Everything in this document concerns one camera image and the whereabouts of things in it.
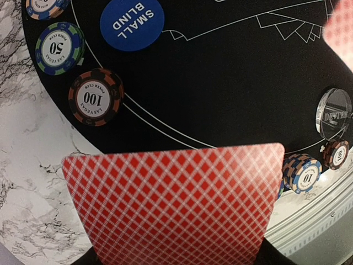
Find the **small green fifty chip stack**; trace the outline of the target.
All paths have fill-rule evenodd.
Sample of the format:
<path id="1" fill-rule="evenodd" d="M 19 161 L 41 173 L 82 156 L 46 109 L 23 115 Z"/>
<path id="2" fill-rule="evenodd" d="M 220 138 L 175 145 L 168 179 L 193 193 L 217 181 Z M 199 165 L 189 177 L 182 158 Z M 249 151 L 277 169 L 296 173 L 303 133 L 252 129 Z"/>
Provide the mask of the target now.
<path id="1" fill-rule="evenodd" d="M 39 36 L 35 58 L 42 72 L 57 76 L 68 72 L 82 59 L 85 38 L 81 29 L 69 22 L 49 25 Z"/>

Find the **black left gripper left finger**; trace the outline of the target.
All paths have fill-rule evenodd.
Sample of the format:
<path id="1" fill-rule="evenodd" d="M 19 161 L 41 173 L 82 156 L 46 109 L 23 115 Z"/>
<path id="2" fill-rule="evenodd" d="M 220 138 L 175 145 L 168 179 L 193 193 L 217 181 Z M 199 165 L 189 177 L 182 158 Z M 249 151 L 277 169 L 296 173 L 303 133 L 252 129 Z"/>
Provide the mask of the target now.
<path id="1" fill-rule="evenodd" d="M 91 247 L 82 257 L 71 263 L 71 265 L 99 265 L 99 257 Z"/>

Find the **red playing card deck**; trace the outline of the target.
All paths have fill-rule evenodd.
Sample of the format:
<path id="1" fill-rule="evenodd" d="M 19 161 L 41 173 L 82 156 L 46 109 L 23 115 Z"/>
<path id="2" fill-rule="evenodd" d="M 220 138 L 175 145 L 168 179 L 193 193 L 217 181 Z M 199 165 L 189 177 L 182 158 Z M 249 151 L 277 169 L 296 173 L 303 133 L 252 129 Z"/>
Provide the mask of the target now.
<path id="1" fill-rule="evenodd" d="M 253 264 L 284 152 L 272 143 L 72 155 L 62 170 L 103 264 Z"/>

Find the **small blue ten chip stack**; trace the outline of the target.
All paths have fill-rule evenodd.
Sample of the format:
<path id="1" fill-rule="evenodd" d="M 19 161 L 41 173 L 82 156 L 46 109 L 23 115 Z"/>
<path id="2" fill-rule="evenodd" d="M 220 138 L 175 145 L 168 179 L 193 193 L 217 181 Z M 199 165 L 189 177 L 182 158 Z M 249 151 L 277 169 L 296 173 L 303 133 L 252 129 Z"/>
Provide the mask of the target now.
<path id="1" fill-rule="evenodd" d="M 36 20 L 49 20 L 61 15 L 68 7 L 69 0 L 26 0 L 28 15 Z"/>

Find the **blue small blind button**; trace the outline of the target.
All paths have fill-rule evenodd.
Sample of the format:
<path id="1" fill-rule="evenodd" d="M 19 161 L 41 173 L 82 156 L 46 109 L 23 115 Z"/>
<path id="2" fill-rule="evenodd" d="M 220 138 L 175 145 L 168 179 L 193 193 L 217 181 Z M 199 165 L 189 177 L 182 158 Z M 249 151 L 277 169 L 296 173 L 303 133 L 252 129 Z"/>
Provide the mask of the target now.
<path id="1" fill-rule="evenodd" d="M 100 31 L 111 47 L 138 51 L 159 38 L 164 22 L 164 10 L 156 0 L 115 0 L 101 14 Z"/>

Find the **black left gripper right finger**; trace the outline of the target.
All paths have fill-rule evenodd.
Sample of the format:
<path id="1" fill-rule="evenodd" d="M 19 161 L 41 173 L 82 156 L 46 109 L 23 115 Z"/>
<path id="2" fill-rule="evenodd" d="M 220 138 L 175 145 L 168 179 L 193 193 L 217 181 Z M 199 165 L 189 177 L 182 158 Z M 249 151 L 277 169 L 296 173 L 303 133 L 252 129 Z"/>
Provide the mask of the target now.
<path id="1" fill-rule="evenodd" d="M 266 238 L 264 238 L 255 259 L 255 265 L 270 264 L 288 264 L 288 259 L 282 255 Z"/>

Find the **clear round dealer button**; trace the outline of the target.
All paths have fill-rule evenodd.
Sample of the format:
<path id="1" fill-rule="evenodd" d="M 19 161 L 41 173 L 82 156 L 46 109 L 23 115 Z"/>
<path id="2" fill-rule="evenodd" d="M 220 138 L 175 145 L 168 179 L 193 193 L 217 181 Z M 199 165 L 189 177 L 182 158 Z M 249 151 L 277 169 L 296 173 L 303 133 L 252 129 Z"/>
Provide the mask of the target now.
<path id="1" fill-rule="evenodd" d="M 315 114 L 317 132 L 328 141 L 345 134 L 352 119 L 352 102 L 348 93 L 339 88 L 327 90 L 321 97 Z"/>

